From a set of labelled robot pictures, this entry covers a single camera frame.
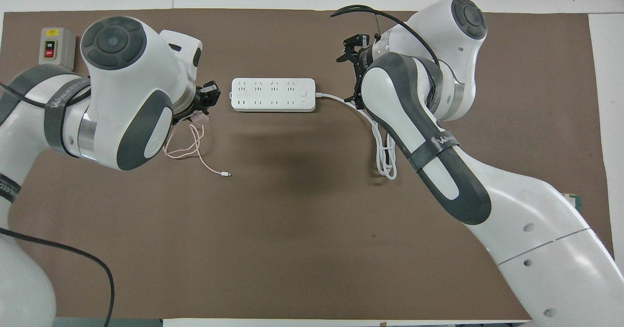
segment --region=charging cable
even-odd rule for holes
[[[165,153],[165,156],[171,159],[177,159],[177,160],[186,158],[187,156],[192,156],[193,154],[197,154],[197,156],[199,156],[200,162],[206,167],[206,169],[209,169],[210,171],[214,172],[215,174],[219,174],[220,176],[225,176],[225,177],[232,176],[231,173],[226,172],[226,171],[224,172],[215,171],[214,169],[212,169],[212,167],[208,166],[208,164],[203,160],[203,157],[201,156],[199,148],[201,145],[201,139],[204,136],[204,129],[203,129],[203,124],[200,124],[201,126],[201,133],[200,133],[195,124],[198,123],[199,120],[201,119],[206,119],[206,120],[208,119],[207,116],[205,117],[203,116],[201,116],[201,118],[198,119],[198,118],[195,118],[195,115],[192,115],[192,116],[189,116],[188,118],[183,119],[183,120],[189,119],[191,121],[191,123],[189,124],[189,130],[191,131],[191,134],[193,135],[194,142],[188,148],[172,150],[171,152],[169,151],[169,143],[171,142],[171,138],[174,136],[176,129],[180,125],[180,123],[178,123],[174,125],[173,129],[171,130],[171,133],[169,134],[169,138],[167,138],[167,143],[165,143],[165,145],[162,147],[162,151]]]
[[[354,104],[347,103],[344,99],[338,96],[332,96],[331,94],[316,93],[316,98],[330,98],[348,105],[360,113],[366,120],[368,120],[368,122],[370,122],[372,136],[377,145],[377,157],[375,158],[377,171],[379,171],[379,174],[385,176],[388,180],[394,180],[396,178],[396,152],[394,150],[396,143],[392,139],[392,136],[390,136],[390,134],[386,134],[386,144],[384,145],[384,139],[379,131],[379,123],[368,116],[368,114],[363,110],[358,110]]]

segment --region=power strip switch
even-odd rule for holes
[[[235,78],[230,100],[237,112],[312,112],[315,94],[311,78]]]

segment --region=white robotic arm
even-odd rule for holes
[[[460,118],[474,100],[475,59],[487,33],[481,11],[469,0],[443,0],[407,24],[438,58],[397,25],[352,60],[366,65],[355,98],[486,247],[532,316],[527,326],[621,325],[624,280],[579,213],[546,182],[470,157],[437,123]]]
[[[162,147],[172,123],[207,114],[214,82],[195,86],[201,42],[132,18],[100,20],[80,43],[91,79],[56,65],[19,74],[0,98],[0,228],[38,155],[52,148],[119,170]],[[0,235],[0,325],[50,326],[54,291],[13,238]]]

